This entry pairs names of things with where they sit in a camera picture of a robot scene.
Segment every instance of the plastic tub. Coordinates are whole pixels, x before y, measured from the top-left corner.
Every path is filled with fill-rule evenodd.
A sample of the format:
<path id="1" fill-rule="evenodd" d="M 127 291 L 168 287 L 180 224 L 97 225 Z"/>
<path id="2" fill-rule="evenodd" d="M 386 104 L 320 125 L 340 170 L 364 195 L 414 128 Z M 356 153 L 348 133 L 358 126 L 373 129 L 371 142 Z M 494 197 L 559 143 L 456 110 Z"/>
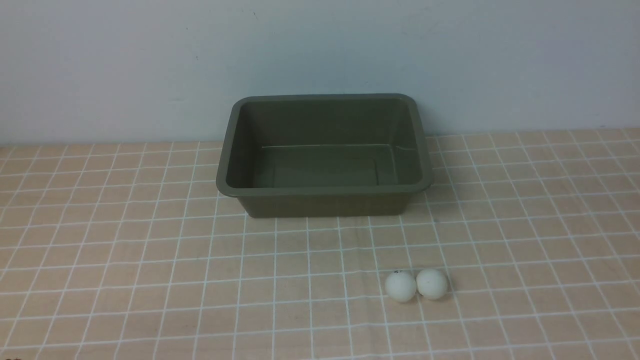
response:
<path id="1" fill-rule="evenodd" d="M 433 182 L 425 141 L 406 95 L 248 97 L 216 182 L 255 218 L 396 215 Z"/>

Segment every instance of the wall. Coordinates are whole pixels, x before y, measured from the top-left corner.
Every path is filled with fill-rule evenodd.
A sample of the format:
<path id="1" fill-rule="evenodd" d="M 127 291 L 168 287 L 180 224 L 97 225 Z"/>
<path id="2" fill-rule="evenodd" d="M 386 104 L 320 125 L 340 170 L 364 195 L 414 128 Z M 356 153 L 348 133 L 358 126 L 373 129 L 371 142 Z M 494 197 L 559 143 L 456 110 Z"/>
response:
<path id="1" fill-rule="evenodd" d="M 0 2 L 0 143 L 222 139 L 245 96 L 402 92 L 429 133 L 640 124 L 637 0 Z"/>

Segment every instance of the white wall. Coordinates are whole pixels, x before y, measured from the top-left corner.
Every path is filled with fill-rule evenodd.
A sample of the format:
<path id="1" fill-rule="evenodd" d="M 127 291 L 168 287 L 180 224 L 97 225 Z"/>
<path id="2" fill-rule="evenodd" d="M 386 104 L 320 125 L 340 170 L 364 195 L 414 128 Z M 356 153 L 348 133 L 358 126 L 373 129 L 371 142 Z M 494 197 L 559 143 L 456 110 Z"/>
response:
<path id="1" fill-rule="evenodd" d="M 0 143 L 222 139 L 248 95 L 402 92 L 426 131 L 640 124 L 638 0 L 0 2 Z"/>

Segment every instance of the ping pong ball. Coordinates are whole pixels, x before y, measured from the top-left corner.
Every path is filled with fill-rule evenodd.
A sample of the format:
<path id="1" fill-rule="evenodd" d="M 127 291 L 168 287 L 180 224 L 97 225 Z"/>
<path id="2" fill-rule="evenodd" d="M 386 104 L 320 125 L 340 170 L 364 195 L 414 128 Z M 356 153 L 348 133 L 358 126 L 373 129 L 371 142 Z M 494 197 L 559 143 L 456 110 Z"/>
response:
<path id="1" fill-rule="evenodd" d="M 392 272 L 385 281 L 387 295 L 398 302 L 411 300 L 416 289 L 417 285 L 413 276 L 402 270 Z"/>
<path id="2" fill-rule="evenodd" d="M 447 293 L 447 277 L 437 269 L 424 269 L 416 278 L 418 292 L 429 300 L 437 300 Z"/>

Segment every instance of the white ball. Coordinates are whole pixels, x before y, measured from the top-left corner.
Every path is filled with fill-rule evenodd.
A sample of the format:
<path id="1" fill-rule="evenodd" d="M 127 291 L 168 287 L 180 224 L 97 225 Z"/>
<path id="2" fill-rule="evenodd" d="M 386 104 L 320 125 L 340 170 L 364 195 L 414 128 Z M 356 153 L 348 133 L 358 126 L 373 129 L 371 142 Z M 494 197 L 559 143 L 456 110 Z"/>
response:
<path id="1" fill-rule="evenodd" d="M 424 269 L 416 278 L 418 292 L 429 300 L 437 300 L 447 293 L 449 282 L 438 269 Z"/>
<path id="2" fill-rule="evenodd" d="M 392 272 L 385 281 L 387 295 L 398 302 L 411 300 L 415 296 L 417 287 L 413 276 L 402 270 Z"/>

